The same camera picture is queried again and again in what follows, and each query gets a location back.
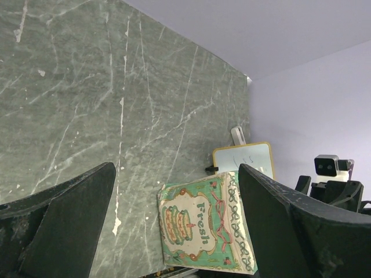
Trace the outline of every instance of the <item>small whiteboard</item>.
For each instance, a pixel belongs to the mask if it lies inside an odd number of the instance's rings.
[[[218,172],[237,171],[240,164],[248,164],[274,179],[271,146],[267,142],[215,149],[214,167]]]

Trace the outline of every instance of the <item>green marble wall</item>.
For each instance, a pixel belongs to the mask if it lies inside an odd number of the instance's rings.
[[[158,189],[248,122],[246,76],[121,1],[0,2],[0,203],[114,162],[92,277],[163,269]]]

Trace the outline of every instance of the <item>black camera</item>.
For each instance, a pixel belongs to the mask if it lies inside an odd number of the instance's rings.
[[[339,170],[337,155],[319,155],[314,159],[315,172],[317,175],[336,177]]]

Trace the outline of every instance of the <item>whiteboard frame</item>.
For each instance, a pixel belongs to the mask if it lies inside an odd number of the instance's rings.
[[[272,155],[272,148],[271,148],[271,144],[269,142],[258,142],[258,143],[250,143],[250,144],[245,144],[245,145],[238,145],[238,146],[231,146],[231,147],[222,147],[222,148],[216,148],[214,151],[213,151],[213,163],[214,163],[214,167],[218,167],[217,164],[216,164],[216,160],[215,160],[215,153],[217,151],[221,151],[221,150],[225,150],[225,149],[235,149],[235,148],[243,148],[243,147],[248,147],[248,146],[254,146],[254,145],[261,145],[261,144],[265,144],[265,145],[268,145],[268,149],[269,149],[269,156],[270,156],[270,159],[271,159],[271,165],[272,165],[272,174],[273,174],[273,179],[275,180],[275,170],[274,170],[274,164],[273,164],[273,155]]]

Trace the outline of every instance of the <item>green patterned box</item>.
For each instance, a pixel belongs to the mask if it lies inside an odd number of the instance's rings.
[[[158,207],[166,265],[251,275],[257,270],[237,172],[166,184]]]

